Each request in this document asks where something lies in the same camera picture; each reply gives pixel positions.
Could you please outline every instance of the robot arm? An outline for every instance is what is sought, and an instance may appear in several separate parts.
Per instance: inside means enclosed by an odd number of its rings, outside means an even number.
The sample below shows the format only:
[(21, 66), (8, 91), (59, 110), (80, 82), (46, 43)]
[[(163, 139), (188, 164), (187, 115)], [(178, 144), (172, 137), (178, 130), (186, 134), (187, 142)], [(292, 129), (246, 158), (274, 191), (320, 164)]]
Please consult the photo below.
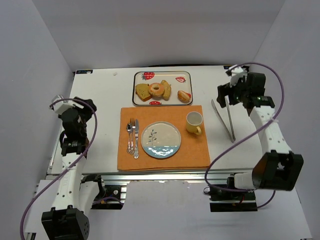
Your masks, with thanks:
[[(240, 67), (227, 71), (230, 83), (218, 86), (217, 101), (226, 106), (242, 103), (256, 129), (267, 124), (275, 115), (275, 104), (271, 97), (264, 96), (266, 76), (249, 72), (245, 77)], [(237, 189), (271, 189), (291, 191), (298, 179), (304, 160), (294, 154), (285, 141), (276, 121), (258, 133), (262, 147), (262, 158), (250, 172), (234, 175)]]
[[(61, 98), (63, 97), (58, 95), (52, 102)], [(91, 99), (75, 99), (82, 100), (97, 110)], [(53, 110), (62, 120), (64, 128), (60, 136), (62, 170), (68, 171), (60, 179), (51, 210), (43, 212), (41, 222), (50, 240), (86, 240), (90, 230), (89, 211), (93, 201), (105, 195), (105, 188), (100, 175), (82, 178), (87, 155), (74, 166), (70, 165), (89, 144), (87, 121), (93, 113), (85, 105), (70, 104), (68, 101), (58, 102)]]

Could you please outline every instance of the strawberry print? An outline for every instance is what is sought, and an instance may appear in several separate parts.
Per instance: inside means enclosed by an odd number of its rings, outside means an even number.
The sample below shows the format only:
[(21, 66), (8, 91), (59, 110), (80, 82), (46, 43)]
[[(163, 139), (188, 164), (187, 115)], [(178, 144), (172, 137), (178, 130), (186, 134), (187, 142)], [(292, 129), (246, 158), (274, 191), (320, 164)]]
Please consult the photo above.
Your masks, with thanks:
[(162, 103), (159, 101), (151, 101), (149, 102), (150, 105), (161, 105)]
[(186, 79), (183, 76), (178, 76), (175, 78), (179, 83), (185, 83)]
[[(183, 91), (183, 92), (185, 92), (185, 91)], [(185, 92), (186, 94), (188, 94), (188, 96), (191, 98), (191, 94), (190, 93), (187, 93), (187, 92)]]
[(142, 77), (142, 80), (150, 80), (150, 79), (152, 79), (154, 76), (155, 76), (155, 73), (154, 73), (154, 72), (145, 71), (141, 77)]

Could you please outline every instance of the white tray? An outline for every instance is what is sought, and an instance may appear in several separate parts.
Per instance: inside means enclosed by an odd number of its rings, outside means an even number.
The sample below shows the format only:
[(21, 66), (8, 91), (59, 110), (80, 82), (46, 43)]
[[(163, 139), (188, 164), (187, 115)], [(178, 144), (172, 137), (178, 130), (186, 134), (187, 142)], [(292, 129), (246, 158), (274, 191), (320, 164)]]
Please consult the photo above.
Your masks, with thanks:
[[(162, 80), (166, 80), (171, 85), (171, 96), (169, 100), (166, 101), (163, 97), (153, 96), (148, 101), (142, 101), (136, 94), (136, 85), (161, 83)], [(191, 94), (191, 99), (188, 103), (184, 103), (179, 100), (179, 90)], [(193, 99), (191, 77), (186, 71), (154, 71), (151, 73), (140, 71), (134, 75), (132, 102), (137, 106), (190, 105), (192, 104)]]

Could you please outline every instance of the white plate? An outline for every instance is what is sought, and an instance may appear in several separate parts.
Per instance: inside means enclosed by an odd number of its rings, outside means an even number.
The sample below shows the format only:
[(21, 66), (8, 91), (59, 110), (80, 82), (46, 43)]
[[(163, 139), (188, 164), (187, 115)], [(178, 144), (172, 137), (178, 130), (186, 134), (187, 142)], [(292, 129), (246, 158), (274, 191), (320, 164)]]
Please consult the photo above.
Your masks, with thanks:
[(157, 121), (147, 126), (141, 134), (143, 150), (156, 159), (174, 155), (180, 148), (179, 130), (169, 122)]
[[(148, 101), (142, 101), (136, 94), (136, 85), (161, 83), (166, 80), (171, 85), (171, 96), (169, 100), (164, 100), (162, 96), (153, 96)], [(191, 99), (185, 103), (179, 100), (178, 91), (190, 94)], [(186, 71), (140, 71), (134, 75), (132, 102), (138, 106), (163, 106), (163, 105), (190, 105), (193, 102), (192, 86), (190, 74)]]

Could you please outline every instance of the mug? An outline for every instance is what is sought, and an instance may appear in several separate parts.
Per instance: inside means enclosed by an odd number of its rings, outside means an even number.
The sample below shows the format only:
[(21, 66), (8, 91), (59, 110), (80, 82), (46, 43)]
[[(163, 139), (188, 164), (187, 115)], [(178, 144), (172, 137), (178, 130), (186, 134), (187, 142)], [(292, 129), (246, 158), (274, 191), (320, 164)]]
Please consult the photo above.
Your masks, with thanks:
[(200, 125), (203, 122), (202, 115), (197, 111), (189, 112), (186, 116), (186, 130), (189, 133), (200, 135), (201, 128)]

